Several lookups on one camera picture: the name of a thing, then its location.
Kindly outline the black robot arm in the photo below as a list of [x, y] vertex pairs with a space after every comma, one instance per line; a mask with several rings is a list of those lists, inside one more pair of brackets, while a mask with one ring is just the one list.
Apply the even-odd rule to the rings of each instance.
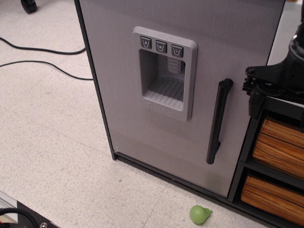
[[249, 115], [257, 119], [265, 98], [304, 103], [304, 8], [301, 24], [288, 45], [286, 58], [275, 65], [251, 66], [246, 69], [243, 90], [249, 98]]

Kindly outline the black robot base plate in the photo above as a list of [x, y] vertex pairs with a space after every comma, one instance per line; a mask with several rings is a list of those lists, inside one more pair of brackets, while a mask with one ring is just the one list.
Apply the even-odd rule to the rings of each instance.
[[59, 228], [57, 224], [15, 201], [12, 204], [0, 200], [1, 228]]

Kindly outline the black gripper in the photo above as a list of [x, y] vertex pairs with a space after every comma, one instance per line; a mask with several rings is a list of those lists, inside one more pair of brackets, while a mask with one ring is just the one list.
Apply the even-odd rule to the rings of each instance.
[[286, 86], [291, 65], [281, 62], [269, 66], [249, 66], [246, 68], [246, 78], [242, 90], [246, 91], [249, 98], [249, 115], [252, 119], [260, 116], [264, 105], [265, 96], [291, 97], [291, 92]]

